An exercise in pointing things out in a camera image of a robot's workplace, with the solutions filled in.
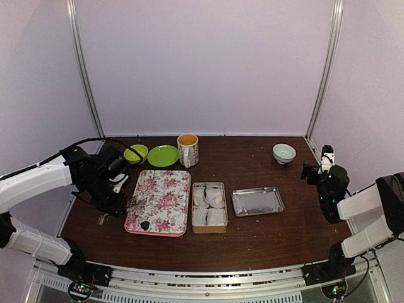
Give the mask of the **metal tongs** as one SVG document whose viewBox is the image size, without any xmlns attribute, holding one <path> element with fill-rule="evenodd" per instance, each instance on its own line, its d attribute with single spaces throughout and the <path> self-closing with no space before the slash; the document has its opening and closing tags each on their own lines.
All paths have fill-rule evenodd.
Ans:
<svg viewBox="0 0 404 303">
<path fill-rule="evenodd" d="M 104 222 L 107 221 L 109 218 L 120 218 L 121 216 L 134 213 L 136 210 L 144 207 L 145 203 L 145 199 L 138 200 L 135 198 L 131 198 L 127 202 L 126 206 L 123 206 L 123 204 L 121 203 L 120 205 L 116 205 L 115 208 L 110 207 L 109 211 L 105 211 L 98 217 L 97 225 L 103 225 Z"/>
</svg>

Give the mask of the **tan tin lid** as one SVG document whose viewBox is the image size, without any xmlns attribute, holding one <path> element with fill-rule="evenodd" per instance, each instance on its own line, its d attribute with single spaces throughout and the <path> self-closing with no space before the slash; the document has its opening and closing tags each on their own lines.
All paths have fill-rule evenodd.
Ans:
<svg viewBox="0 0 404 303">
<path fill-rule="evenodd" d="M 234 190 L 231 197 L 237 217 L 282 213 L 285 210 L 276 187 Z"/>
</svg>

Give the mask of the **white heart chocolate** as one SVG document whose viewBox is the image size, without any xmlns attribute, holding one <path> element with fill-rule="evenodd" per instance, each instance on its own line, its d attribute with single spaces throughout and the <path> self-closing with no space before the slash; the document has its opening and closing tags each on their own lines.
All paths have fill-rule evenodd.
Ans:
<svg viewBox="0 0 404 303">
<path fill-rule="evenodd" d="M 221 203 L 222 201 L 223 201 L 223 197 L 222 197 L 222 196 L 217 196 L 217 197 L 215 198 L 215 203 L 217 203 L 217 204 Z"/>
</svg>

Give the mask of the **white swirl chocolate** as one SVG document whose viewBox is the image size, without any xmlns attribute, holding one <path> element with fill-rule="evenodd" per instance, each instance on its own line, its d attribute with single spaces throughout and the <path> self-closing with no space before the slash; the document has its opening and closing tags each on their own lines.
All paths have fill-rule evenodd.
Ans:
<svg viewBox="0 0 404 303">
<path fill-rule="evenodd" d="M 194 204 L 196 205 L 196 206 L 200 206 L 200 205 L 202 205 L 204 203 L 204 201 L 203 201 L 203 198 L 202 197 L 200 197 L 200 196 L 195 196 L 194 197 Z"/>
</svg>

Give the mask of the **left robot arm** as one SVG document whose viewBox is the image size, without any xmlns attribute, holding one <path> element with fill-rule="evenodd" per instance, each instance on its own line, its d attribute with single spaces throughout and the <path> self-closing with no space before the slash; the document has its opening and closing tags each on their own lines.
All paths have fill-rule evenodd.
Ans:
<svg viewBox="0 0 404 303">
<path fill-rule="evenodd" d="M 23 251 L 65 266 L 77 280 L 91 273 L 85 256 L 72 241 L 53 237 L 13 217 L 16 205 L 60 187 L 74 186 L 87 192 L 97 210 L 119 217 L 126 211 L 121 191 L 129 179 L 128 163 L 113 146 L 91 155 L 79 146 L 58 152 L 43 162 L 1 177 L 1 247 Z"/>
</svg>

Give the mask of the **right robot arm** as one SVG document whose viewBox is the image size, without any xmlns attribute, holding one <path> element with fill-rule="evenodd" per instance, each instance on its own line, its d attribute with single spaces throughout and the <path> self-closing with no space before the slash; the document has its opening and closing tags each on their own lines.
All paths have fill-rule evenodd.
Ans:
<svg viewBox="0 0 404 303">
<path fill-rule="evenodd" d="M 403 233 L 403 173 L 379 177 L 355 194 L 348 194 L 347 171 L 334 163 L 303 163 L 300 178 L 316 186 L 319 206 L 331 223 L 351 222 L 358 228 L 351 236 L 333 244 L 324 274 L 338 278 L 354 259 Z"/>
</svg>

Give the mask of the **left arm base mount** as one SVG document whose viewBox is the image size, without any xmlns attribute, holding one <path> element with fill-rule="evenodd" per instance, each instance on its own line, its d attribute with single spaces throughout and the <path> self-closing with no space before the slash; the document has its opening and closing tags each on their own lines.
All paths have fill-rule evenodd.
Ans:
<svg viewBox="0 0 404 303">
<path fill-rule="evenodd" d="M 58 275 L 71 281 L 67 293 L 74 302 L 83 302 L 99 287 L 108 287 L 112 276 L 110 266 L 89 263 L 83 256 L 72 255 L 65 265 L 54 265 Z"/>
</svg>

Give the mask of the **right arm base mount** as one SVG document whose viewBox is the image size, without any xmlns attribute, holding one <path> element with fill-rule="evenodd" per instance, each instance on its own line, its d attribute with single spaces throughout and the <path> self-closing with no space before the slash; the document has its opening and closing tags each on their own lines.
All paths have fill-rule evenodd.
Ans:
<svg viewBox="0 0 404 303">
<path fill-rule="evenodd" d="M 306 285 L 322 285 L 324 296 L 331 300 L 346 297 L 348 294 L 347 277 L 356 274 L 354 258 L 345 257 L 341 242 L 331 246 L 327 261 L 307 262 L 301 270 Z"/>
</svg>

